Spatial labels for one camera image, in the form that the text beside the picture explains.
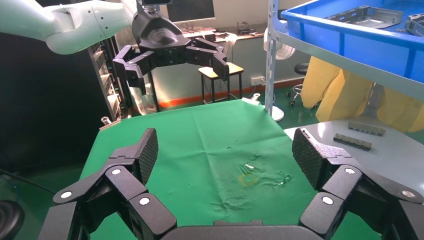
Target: electrical outlet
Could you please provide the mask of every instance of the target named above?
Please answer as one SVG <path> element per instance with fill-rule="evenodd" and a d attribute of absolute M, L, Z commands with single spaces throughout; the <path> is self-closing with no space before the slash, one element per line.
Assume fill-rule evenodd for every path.
<path fill-rule="evenodd" d="M 250 84 L 252 86 L 265 86 L 265 77 L 264 76 L 254 76 L 250 78 Z"/>

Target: blue bin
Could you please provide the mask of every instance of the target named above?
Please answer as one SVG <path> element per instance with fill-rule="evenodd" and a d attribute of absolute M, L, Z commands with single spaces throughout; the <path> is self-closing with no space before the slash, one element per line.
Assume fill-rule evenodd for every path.
<path fill-rule="evenodd" d="M 374 29 L 324 19 L 363 5 L 402 11 L 402 22 Z M 424 0 L 314 0 L 285 10 L 281 16 L 287 19 L 292 37 L 424 83 L 424 37 L 396 31 L 405 28 L 409 15 L 421 13 L 424 13 Z"/>

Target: yellow cloth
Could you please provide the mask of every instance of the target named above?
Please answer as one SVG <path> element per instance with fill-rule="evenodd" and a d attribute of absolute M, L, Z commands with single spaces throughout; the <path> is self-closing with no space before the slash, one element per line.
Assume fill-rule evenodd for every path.
<path fill-rule="evenodd" d="M 388 87 L 377 111 L 380 121 L 400 132 L 417 132 L 424 129 L 423 102 Z"/>
<path fill-rule="evenodd" d="M 371 84 L 366 78 L 340 69 L 337 77 L 328 86 L 316 111 L 316 118 L 320 122 L 327 122 L 361 115 Z"/>
<path fill-rule="evenodd" d="M 310 109 L 323 100 L 328 86 L 339 75 L 339 72 L 340 67 L 311 57 L 301 93 L 303 106 Z"/>
<path fill-rule="evenodd" d="M 368 79 L 311 57 L 301 98 L 305 108 L 321 101 L 320 122 L 351 118 L 364 112 L 371 86 Z M 385 87 L 377 117 L 400 132 L 417 132 L 424 129 L 424 103 Z"/>

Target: green table cover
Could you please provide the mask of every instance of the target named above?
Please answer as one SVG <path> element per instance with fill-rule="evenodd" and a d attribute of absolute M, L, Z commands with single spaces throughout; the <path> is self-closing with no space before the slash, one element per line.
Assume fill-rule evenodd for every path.
<path fill-rule="evenodd" d="M 125 119 L 98 133 L 81 178 L 98 171 L 116 148 L 156 128 L 159 153 L 147 188 L 178 226 L 215 220 L 296 225 L 314 191 L 292 156 L 292 141 L 264 108 L 241 100 Z M 348 213 L 333 239 L 379 239 Z M 92 240 L 134 240 L 115 213 Z"/>

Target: white robotic arm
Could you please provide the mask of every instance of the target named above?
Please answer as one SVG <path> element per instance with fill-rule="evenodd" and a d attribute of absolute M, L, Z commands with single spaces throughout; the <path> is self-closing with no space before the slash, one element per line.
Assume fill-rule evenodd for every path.
<path fill-rule="evenodd" d="M 0 32 L 38 39 L 55 53 L 79 52 L 131 26 L 136 0 L 90 0 L 42 7 L 35 0 L 1 0 Z"/>

